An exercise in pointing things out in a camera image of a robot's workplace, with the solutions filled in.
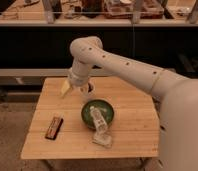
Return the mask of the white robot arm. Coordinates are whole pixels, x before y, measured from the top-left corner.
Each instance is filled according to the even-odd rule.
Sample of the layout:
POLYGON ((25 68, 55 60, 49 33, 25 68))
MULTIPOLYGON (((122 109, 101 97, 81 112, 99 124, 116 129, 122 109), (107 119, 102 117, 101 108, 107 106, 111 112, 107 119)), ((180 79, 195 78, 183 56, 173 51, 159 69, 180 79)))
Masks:
POLYGON ((109 53, 96 36, 73 40, 70 53, 62 93, 85 85, 94 65, 134 85, 160 102, 158 171, 198 171, 198 79, 109 53))

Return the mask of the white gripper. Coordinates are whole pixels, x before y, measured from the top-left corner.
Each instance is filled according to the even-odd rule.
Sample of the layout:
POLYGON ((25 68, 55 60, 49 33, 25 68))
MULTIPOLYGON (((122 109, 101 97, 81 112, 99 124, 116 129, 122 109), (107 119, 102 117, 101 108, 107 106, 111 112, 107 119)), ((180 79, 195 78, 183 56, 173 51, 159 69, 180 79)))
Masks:
MULTIPOLYGON (((79 76, 72 69, 69 69, 68 80, 65 80, 61 88, 61 96, 64 97, 72 86, 81 87, 87 84, 89 76, 79 76)), ((85 94, 89 94, 89 84, 85 86, 85 94)))

